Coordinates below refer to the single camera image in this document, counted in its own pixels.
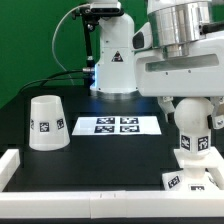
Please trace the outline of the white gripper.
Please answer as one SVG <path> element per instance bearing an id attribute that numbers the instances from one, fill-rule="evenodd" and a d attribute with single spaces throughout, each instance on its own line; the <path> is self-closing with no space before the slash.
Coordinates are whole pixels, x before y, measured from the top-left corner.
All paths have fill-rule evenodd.
<path id="1" fill-rule="evenodd" d="M 167 123 L 174 122 L 172 97 L 211 97 L 208 126 L 224 128 L 224 39 L 206 39 L 189 46 L 187 57 L 164 60 L 159 50 L 135 56 L 135 74 L 143 96 L 157 101 Z"/>

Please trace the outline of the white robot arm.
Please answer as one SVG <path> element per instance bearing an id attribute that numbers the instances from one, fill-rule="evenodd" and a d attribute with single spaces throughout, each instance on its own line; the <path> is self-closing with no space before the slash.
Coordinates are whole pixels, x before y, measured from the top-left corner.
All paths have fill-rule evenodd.
<path id="1" fill-rule="evenodd" d="M 208 97 L 215 129 L 224 127 L 224 29 L 212 21 L 212 0 L 146 0 L 139 30 L 118 0 L 90 0 L 100 17 L 100 60 L 92 90 L 103 95 L 139 91 L 156 97 L 164 113 L 174 97 Z"/>

